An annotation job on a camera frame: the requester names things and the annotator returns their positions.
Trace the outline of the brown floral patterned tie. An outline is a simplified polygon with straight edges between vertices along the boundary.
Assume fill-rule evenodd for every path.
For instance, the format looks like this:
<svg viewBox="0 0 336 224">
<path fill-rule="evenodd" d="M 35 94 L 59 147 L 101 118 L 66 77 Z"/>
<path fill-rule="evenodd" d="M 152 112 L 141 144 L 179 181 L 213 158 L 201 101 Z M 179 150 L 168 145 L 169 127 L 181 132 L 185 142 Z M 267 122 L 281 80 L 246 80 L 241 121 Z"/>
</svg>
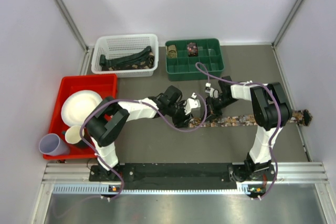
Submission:
<svg viewBox="0 0 336 224">
<path fill-rule="evenodd" d="M 298 126 L 309 126 L 313 119 L 309 110 L 297 110 L 292 112 L 292 117 L 286 124 L 294 123 Z M 230 127 L 230 126 L 253 126 L 257 125 L 252 114 L 239 116 L 222 116 L 222 114 L 210 114 L 209 118 L 201 125 L 201 127 Z"/>
</svg>

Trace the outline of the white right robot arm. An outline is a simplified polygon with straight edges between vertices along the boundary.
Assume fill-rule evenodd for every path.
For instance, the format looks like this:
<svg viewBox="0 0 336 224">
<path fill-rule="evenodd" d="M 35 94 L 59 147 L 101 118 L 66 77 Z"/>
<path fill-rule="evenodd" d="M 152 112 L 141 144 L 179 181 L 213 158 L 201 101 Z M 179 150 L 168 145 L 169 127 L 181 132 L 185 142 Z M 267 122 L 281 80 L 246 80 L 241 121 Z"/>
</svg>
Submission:
<svg viewBox="0 0 336 224">
<path fill-rule="evenodd" d="M 238 100 L 250 101 L 257 133 L 244 164 L 230 165 L 233 180 L 244 182 L 256 180 L 271 167 L 272 149 L 276 138 L 288 120 L 292 109 L 279 82 L 263 84 L 252 81 L 232 82 L 230 76 L 219 79 L 220 89 L 206 83 L 206 120 L 211 121 L 222 115 L 222 109 Z"/>
</svg>

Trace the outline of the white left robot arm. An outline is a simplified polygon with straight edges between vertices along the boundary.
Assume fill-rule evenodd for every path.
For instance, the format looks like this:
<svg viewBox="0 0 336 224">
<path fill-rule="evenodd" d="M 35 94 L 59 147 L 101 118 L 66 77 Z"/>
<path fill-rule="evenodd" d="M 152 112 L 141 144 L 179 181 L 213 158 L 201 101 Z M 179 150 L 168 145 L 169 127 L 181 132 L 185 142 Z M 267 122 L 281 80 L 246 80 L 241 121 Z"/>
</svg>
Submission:
<svg viewBox="0 0 336 224">
<path fill-rule="evenodd" d="M 196 94 L 186 100 L 182 91 L 169 86 L 165 92 L 142 100 L 115 100 L 106 97 L 85 119 L 84 125 L 95 146 L 101 174 L 107 180 L 114 180 L 119 174 L 115 140 L 127 122 L 139 119 L 154 119 L 169 116 L 173 127 L 188 127 L 195 111 L 201 108 Z"/>
</svg>

